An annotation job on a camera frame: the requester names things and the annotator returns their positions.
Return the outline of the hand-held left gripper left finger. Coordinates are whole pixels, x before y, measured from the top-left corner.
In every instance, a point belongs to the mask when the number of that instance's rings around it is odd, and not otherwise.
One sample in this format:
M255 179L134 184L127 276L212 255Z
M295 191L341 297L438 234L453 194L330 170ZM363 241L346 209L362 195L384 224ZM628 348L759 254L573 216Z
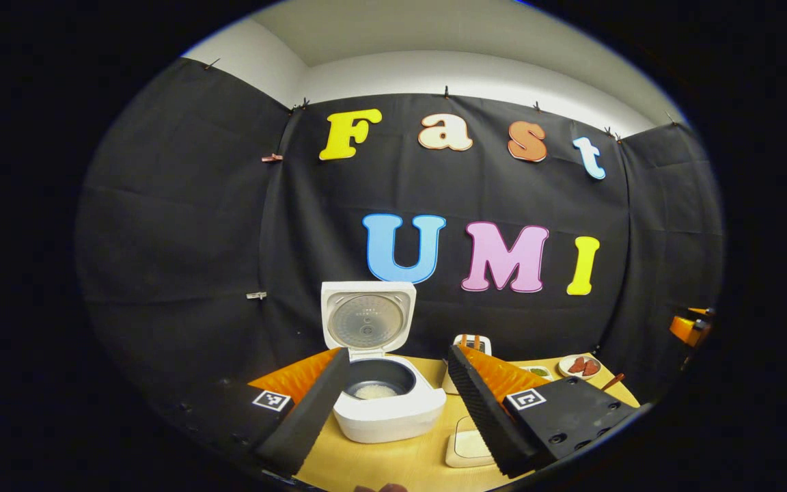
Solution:
M350 354L333 348L256 378L171 396L163 416L250 472L291 477L302 467L348 380Z

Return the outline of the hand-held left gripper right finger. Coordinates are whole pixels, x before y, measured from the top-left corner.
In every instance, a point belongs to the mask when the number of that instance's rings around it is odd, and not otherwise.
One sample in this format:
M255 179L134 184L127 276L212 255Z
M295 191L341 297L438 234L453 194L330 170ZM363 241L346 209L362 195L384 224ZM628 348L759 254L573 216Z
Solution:
M462 344L447 350L447 371L509 478L585 454L644 413L579 377L550 382Z

